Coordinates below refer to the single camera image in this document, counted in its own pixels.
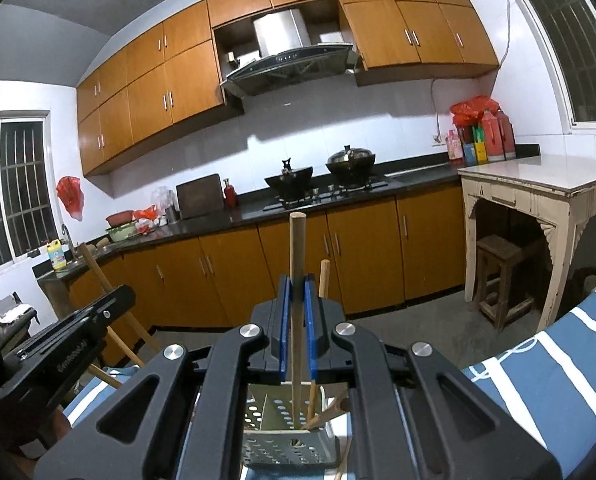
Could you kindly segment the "wooden chopstick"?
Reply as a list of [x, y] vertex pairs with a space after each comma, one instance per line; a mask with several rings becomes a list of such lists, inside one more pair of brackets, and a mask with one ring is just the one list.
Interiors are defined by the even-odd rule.
[[92, 376], [100, 379], [112, 388], [118, 389], [122, 386], [118, 379], [114, 378], [95, 364], [90, 364], [89, 367], [87, 367], [87, 370]]
[[327, 409], [311, 418], [304, 426], [304, 430], [315, 430], [324, 427], [327, 422], [350, 411], [349, 395], [346, 392], [336, 396]]
[[302, 406], [302, 346], [304, 340], [304, 263], [307, 215], [300, 211], [289, 214], [289, 263], [291, 281], [290, 344], [291, 344], [291, 418], [295, 427], [300, 421]]
[[[323, 259], [321, 267], [319, 268], [319, 298], [327, 298], [329, 292], [329, 276], [330, 276], [330, 261]], [[315, 396], [317, 393], [317, 385], [315, 380], [310, 382], [309, 391], [309, 405], [307, 406], [307, 422], [314, 417], [315, 414]]]
[[[94, 274], [96, 276], [99, 284], [102, 287], [102, 290], [104, 292], [112, 292], [113, 287], [111, 285], [111, 282], [109, 281], [109, 278], [107, 278], [106, 274], [104, 274], [104, 271], [101, 270], [99, 264], [97, 263], [94, 256], [88, 249], [87, 245], [82, 243], [77, 246], [77, 250], [83, 257], [83, 259], [86, 263], [86, 266], [88, 266], [89, 270], [92, 271], [92, 274]], [[147, 332], [145, 327], [140, 324], [140, 322], [138, 321], [136, 316], [132, 312], [130, 312], [130, 310], [126, 310], [123, 314], [119, 315], [118, 318], [113, 323], [109, 324], [109, 327], [111, 327], [112, 330], [115, 331], [115, 333], [116, 333], [116, 330], [114, 329], [113, 325], [118, 322], [121, 322], [123, 325], [128, 327], [134, 334], [136, 334], [138, 336], [139, 339], [144, 341], [145, 344], [147, 344], [147, 346], [149, 346], [151, 349], [153, 349], [153, 351], [158, 352], [161, 349], [159, 344], [157, 344], [157, 342], [155, 341], [155, 338], [153, 338], [153, 336], [151, 336]]]
[[349, 453], [351, 450], [351, 444], [352, 444], [352, 437], [348, 436], [347, 439], [345, 439], [345, 447], [343, 448], [340, 463], [336, 470], [334, 480], [341, 480], [342, 477], [347, 473], [348, 457], [349, 457]]
[[111, 327], [107, 328], [107, 334], [114, 341], [114, 343], [121, 349], [124, 356], [127, 356], [135, 365], [143, 367], [145, 362], [123, 341], [123, 339], [112, 330]]

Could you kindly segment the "orange lower kitchen cabinets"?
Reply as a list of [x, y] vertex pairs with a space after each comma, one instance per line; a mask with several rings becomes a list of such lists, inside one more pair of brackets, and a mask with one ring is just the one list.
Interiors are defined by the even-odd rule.
[[[289, 271], [287, 218], [115, 257], [101, 267], [136, 294], [145, 328], [221, 330], [249, 320]], [[462, 186], [428, 185], [402, 196], [307, 216], [305, 270], [329, 260], [329, 296], [345, 313], [393, 309], [465, 281]]]

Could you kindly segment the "orange kitchen cabinets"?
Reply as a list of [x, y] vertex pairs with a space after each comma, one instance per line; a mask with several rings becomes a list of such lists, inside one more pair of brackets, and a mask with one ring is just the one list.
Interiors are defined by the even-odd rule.
[[475, 78], [498, 66], [470, 0], [200, 0], [77, 86], [82, 169], [109, 174], [291, 84]]
[[[221, 330], [249, 320], [289, 271], [287, 218], [115, 257], [101, 267], [136, 294], [145, 328]], [[402, 196], [307, 216], [305, 270], [329, 260], [329, 296], [345, 313], [393, 309], [465, 281], [462, 186], [428, 185]]]

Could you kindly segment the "orange upper kitchen cabinets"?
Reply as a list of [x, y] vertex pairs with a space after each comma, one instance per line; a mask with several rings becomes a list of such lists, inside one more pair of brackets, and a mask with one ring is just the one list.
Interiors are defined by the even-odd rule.
[[291, 84], [475, 78], [498, 66], [470, 0], [200, 0], [77, 86], [82, 169], [109, 174]]

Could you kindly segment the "wooden chopstick in basket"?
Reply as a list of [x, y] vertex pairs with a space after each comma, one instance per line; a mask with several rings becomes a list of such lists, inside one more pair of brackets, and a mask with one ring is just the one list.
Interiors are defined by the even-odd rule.
[[[323, 259], [321, 267], [319, 268], [319, 298], [327, 298], [329, 292], [329, 276], [330, 276], [330, 261]], [[315, 396], [317, 393], [317, 385], [315, 380], [310, 382], [309, 391], [309, 405], [307, 406], [307, 422], [314, 417], [315, 414]]]
[[114, 343], [121, 349], [124, 356], [127, 356], [135, 365], [143, 367], [145, 362], [123, 341], [123, 339], [112, 330], [111, 327], [107, 328], [107, 334], [114, 341]]
[[[86, 266], [88, 266], [89, 270], [92, 271], [92, 274], [94, 274], [96, 276], [99, 284], [102, 287], [102, 290], [104, 292], [112, 292], [113, 287], [111, 285], [111, 282], [109, 281], [109, 278], [107, 278], [106, 274], [104, 274], [104, 271], [101, 270], [99, 264], [97, 263], [94, 256], [88, 249], [87, 245], [82, 243], [77, 246], [77, 250], [83, 257], [83, 259], [86, 263]], [[130, 312], [130, 310], [126, 310], [123, 314], [119, 315], [118, 318], [113, 323], [109, 324], [109, 327], [111, 327], [112, 330], [115, 331], [115, 333], [116, 333], [116, 330], [114, 329], [113, 325], [118, 322], [121, 322], [123, 325], [128, 327], [134, 334], [136, 334], [138, 336], [139, 339], [144, 341], [145, 344], [147, 344], [147, 346], [149, 346], [151, 349], [153, 349], [153, 351], [158, 352], [161, 349], [159, 344], [157, 344], [157, 342], [155, 341], [155, 338], [153, 338], [153, 336], [151, 336], [147, 332], [145, 327], [140, 324], [140, 322], [138, 321], [136, 316], [132, 312]]]

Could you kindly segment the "wooden chopstick on table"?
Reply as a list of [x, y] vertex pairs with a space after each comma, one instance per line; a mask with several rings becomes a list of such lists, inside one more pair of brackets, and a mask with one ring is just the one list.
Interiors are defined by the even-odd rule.
[[315, 430], [324, 427], [327, 422], [350, 411], [349, 395], [346, 392], [336, 396], [327, 409], [311, 418], [304, 426], [304, 430]]
[[347, 473], [348, 457], [349, 457], [349, 453], [351, 450], [351, 444], [352, 444], [352, 437], [348, 436], [347, 439], [345, 439], [345, 447], [343, 448], [340, 463], [336, 470], [334, 480], [341, 480], [342, 477]]

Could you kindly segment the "gas stove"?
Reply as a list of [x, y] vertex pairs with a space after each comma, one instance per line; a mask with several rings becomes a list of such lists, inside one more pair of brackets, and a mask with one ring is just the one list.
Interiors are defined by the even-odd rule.
[[378, 179], [371, 177], [367, 183], [363, 185], [341, 186], [337, 184], [330, 184], [327, 188], [312, 188], [299, 200], [281, 200], [277, 197], [272, 203], [263, 207], [263, 211], [274, 210], [288, 210], [293, 208], [301, 208], [313, 204], [322, 204], [330, 202], [331, 200], [343, 200], [349, 198], [353, 194], [368, 193], [384, 188], [388, 185], [385, 179]]

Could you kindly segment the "red small bottle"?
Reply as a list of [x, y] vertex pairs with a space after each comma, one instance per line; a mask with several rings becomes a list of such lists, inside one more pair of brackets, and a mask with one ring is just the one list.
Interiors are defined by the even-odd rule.
[[238, 206], [238, 196], [231, 181], [224, 180], [224, 200], [225, 206], [229, 209], [234, 209]]

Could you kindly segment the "dark cutting board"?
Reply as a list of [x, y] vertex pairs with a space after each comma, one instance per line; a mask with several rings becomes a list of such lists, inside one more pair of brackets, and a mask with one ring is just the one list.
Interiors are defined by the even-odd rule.
[[223, 188], [218, 174], [210, 174], [176, 186], [179, 212], [190, 219], [224, 209]]

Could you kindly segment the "black lidded wok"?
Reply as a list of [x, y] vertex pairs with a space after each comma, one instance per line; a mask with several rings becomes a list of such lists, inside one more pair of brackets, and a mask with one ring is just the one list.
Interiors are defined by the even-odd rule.
[[376, 155], [367, 148], [345, 148], [327, 159], [326, 167], [339, 186], [364, 186], [375, 165]]

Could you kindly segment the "green perforated utensil basket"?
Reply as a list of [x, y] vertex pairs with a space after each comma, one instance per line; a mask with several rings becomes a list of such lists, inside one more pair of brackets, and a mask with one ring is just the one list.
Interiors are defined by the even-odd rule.
[[328, 408], [325, 389], [301, 385], [302, 404], [292, 417], [289, 382], [277, 386], [251, 385], [243, 416], [241, 463], [250, 469], [324, 469], [340, 463], [340, 444], [329, 422], [316, 429], [305, 426]]

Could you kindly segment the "red bowl on counter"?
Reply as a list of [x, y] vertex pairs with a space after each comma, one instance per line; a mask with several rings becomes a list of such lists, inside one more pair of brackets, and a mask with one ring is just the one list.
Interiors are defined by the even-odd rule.
[[106, 218], [106, 221], [108, 222], [110, 228], [124, 226], [124, 224], [133, 221], [133, 210], [124, 210], [116, 212], [115, 214], [110, 214], [110, 216]]

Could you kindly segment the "wooden stool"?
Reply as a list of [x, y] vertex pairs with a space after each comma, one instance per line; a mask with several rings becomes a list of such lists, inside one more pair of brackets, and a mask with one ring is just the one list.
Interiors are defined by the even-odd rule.
[[477, 243], [476, 303], [498, 332], [542, 306], [545, 250], [544, 238], [517, 245], [492, 234]]

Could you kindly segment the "pink bottle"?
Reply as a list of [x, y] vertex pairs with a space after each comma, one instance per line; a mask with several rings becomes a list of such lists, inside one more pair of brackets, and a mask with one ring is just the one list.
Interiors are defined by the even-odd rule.
[[451, 164], [460, 164], [463, 161], [464, 153], [462, 141], [455, 129], [450, 129], [445, 137], [447, 143], [448, 156]]

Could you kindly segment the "range hood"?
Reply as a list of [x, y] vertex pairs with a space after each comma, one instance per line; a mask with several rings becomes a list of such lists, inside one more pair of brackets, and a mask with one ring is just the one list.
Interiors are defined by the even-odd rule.
[[354, 72], [360, 55], [337, 0], [316, 0], [214, 30], [221, 87], [238, 99]]

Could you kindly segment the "yellow detergent bottle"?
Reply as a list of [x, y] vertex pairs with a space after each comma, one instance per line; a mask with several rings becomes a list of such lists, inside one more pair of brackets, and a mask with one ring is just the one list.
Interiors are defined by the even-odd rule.
[[47, 244], [46, 248], [52, 268], [55, 271], [64, 269], [68, 263], [62, 249], [61, 240], [59, 238], [52, 240]]

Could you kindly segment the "red plastic bag on table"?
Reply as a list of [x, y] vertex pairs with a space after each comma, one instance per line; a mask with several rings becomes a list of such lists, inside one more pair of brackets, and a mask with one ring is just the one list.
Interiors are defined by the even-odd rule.
[[450, 107], [452, 122], [456, 127], [477, 125], [486, 110], [496, 114], [499, 103], [490, 96], [473, 96]]

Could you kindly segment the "red thermos flask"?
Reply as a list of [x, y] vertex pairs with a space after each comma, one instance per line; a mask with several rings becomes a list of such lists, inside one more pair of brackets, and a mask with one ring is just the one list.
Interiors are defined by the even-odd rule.
[[490, 110], [485, 110], [480, 122], [484, 132], [484, 144], [486, 144], [489, 162], [500, 162], [505, 159], [504, 145], [500, 124], [496, 115]]

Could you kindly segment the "blue white striped tablecloth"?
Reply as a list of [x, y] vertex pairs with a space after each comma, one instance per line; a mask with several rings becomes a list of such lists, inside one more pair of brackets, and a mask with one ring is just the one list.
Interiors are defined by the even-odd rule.
[[[215, 346], [170, 348], [80, 422], [41, 479], [235, 479], [251, 385], [279, 378], [278, 298]], [[546, 330], [459, 370], [317, 297], [317, 382], [344, 384], [356, 479], [596, 479], [596, 292]]]

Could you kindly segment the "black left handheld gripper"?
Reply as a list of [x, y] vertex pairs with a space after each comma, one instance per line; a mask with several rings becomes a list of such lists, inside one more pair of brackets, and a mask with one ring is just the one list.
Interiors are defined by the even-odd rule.
[[11, 377], [0, 387], [0, 417], [44, 417], [104, 349], [108, 328], [135, 306], [127, 285], [77, 310], [4, 357]]

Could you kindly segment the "white worn side table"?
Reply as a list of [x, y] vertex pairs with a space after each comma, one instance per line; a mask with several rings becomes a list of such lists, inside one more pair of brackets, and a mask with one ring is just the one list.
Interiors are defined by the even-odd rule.
[[596, 158], [540, 155], [461, 168], [466, 230], [465, 299], [475, 292], [478, 200], [537, 219], [548, 242], [552, 275], [537, 330], [556, 320], [583, 231], [596, 216]]

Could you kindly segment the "left barred window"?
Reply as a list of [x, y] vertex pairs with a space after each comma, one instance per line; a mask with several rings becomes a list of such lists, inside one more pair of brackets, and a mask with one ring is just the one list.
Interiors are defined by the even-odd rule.
[[0, 268], [58, 237], [40, 118], [0, 119]]

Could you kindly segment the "red plastic bag on wall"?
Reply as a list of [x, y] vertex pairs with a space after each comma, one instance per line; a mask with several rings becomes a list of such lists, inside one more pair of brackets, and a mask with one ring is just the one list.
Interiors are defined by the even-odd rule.
[[81, 180], [78, 177], [64, 176], [57, 183], [56, 192], [70, 217], [76, 221], [82, 221], [84, 193], [81, 189]]

